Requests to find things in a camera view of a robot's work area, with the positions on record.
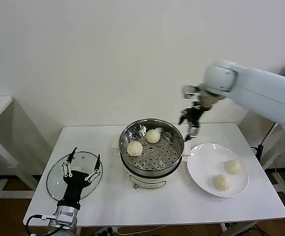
perforated steamer tray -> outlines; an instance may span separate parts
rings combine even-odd
[[[161,132],[160,141],[151,144],[145,136],[150,129]],[[143,151],[133,157],[127,153],[130,142],[138,141]],[[120,152],[124,165],[134,174],[146,178],[159,178],[173,172],[181,161],[184,140],[172,124],[159,119],[143,119],[130,124],[121,134]]]

table leg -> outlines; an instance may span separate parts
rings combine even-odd
[[[80,236],[81,235],[81,229],[82,229],[82,227],[77,227],[77,231],[75,233],[75,236]]]
[[[275,159],[285,151],[285,133],[278,138],[267,153],[260,159],[260,163],[264,170],[266,170]]]
[[[34,177],[22,167],[21,164],[0,144],[0,155],[8,163],[8,167],[32,190],[37,188],[38,182]]]
[[[282,179],[281,175],[279,173],[272,173],[271,175],[273,176],[273,178],[277,182],[277,184],[273,185],[276,192],[277,193],[283,192],[283,194],[285,195],[285,182]]]
[[[4,191],[8,179],[0,180],[0,199],[32,199],[34,191]]]
[[[254,226],[257,221],[240,222],[233,225],[230,229],[220,234],[220,236],[235,236],[244,230]]]

glass lid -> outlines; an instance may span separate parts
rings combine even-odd
[[[57,201],[63,198],[65,189],[67,187],[66,182],[63,180],[62,163],[66,162],[68,156],[69,154],[60,159],[53,166],[53,168],[50,170],[47,176],[47,183],[46,183],[47,191],[50,194],[50,196],[56,199]],[[82,171],[91,174],[94,171],[96,160],[97,160],[96,155],[87,151],[79,151],[74,154],[70,167],[72,170]],[[98,186],[103,175],[103,167],[101,162],[100,162],[100,171],[101,174],[92,181],[91,185],[83,189],[81,194],[81,199],[85,198],[90,193],[92,193],[95,190],[95,188]]]

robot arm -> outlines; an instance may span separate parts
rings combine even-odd
[[[203,84],[185,86],[183,94],[194,99],[193,107],[183,110],[180,119],[180,123],[187,119],[190,124],[186,141],[197,135],[204,110],[224,97],[285,126],[285,77],[281,75],[219,60],[208,66]]]

robotic hand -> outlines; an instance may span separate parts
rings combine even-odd
[[[60,229],[73,230],[77,225],[77,214],[80,210],[80,199],[82,190],[85,187],[91,185],[92,181],[96,179],[100,174],[100,155],[98,155],[94,171],[91,174],[71,170],[71,162],[77,147],[70,153],[66,162],[63,162],[63,180],[67,184],[67,188],[64,192],[63,199],[58,201],[56,212],[53,215],[33,215],[30,216],[26,222],[26,232],[28,235],[35,235],[29,231],[29,222],[32,218],[39,218],[41,220],[50,220],[49,226],[57,228],[55,231],[46,234],[44,236],[50,236],[56,234]],[[62,232],[60,235],[71,235]]]
[[[285,126],[285,77],[268,71],[219,60],[208,66],[203,84],[184,86],[183,95],[194,100],[191,108],[182,111],[179,122],[187,119],[190,125],[185,141],[197,136],[201,115],[225,97]]]

